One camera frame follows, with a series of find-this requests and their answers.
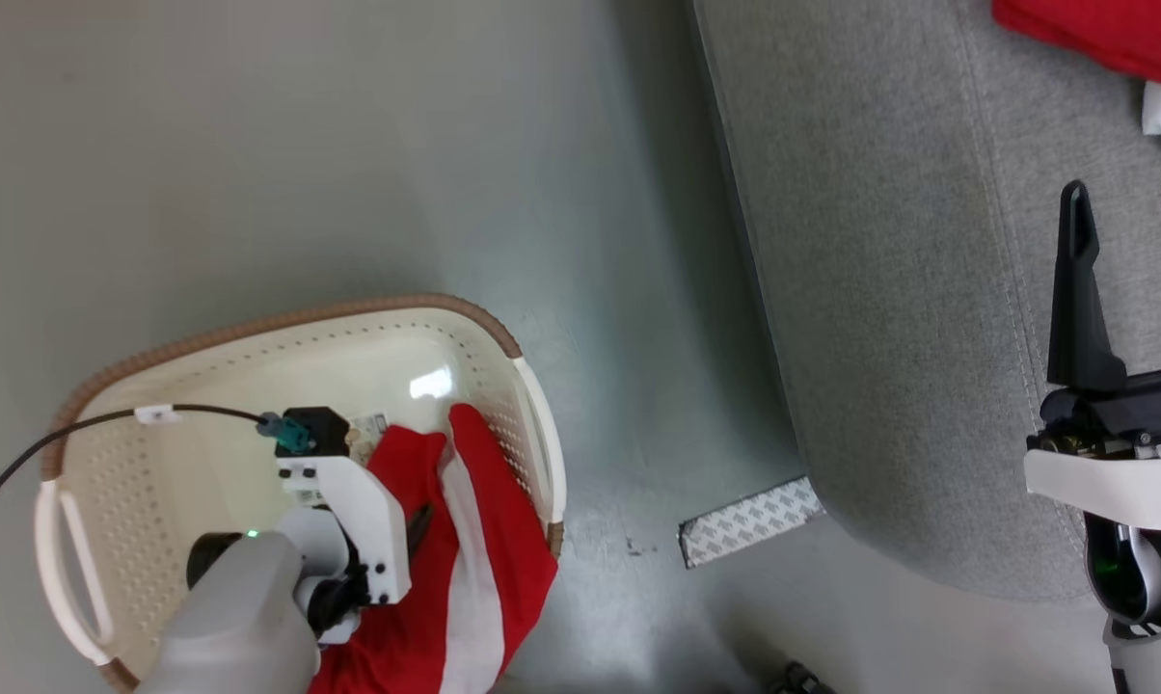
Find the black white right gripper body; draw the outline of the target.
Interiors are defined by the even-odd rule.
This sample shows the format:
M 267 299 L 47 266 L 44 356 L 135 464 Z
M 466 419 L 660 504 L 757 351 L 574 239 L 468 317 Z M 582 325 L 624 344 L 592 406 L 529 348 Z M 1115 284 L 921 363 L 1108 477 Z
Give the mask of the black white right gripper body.
M 1027 439 L 1027 492 L 1161 532 L 1161 370 L 1115 392 L 1058 389 Z

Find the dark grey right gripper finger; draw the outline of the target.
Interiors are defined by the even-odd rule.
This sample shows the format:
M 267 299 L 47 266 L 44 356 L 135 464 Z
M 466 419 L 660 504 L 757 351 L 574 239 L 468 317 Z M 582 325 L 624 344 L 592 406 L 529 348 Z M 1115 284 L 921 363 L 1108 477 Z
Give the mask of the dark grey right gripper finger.
M 1115 392 L 1128 374 L 1115 356 L 1094 272 L 1099 237 L 1091 195 L 1070 180 L 1061 194 L 1053 280 L 1047 379 L 1080 391 Z

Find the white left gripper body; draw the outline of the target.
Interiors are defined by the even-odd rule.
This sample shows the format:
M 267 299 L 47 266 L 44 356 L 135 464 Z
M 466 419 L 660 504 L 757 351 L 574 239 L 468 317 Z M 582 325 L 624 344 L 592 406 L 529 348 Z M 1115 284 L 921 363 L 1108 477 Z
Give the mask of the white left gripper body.
M 356 632 L 362 612 L 412 588 L 408 516 L 376 475 L 345 456 L 277 460 L 294 500 L 276 532 L 302 559 L 294 599 L 322 646 Z

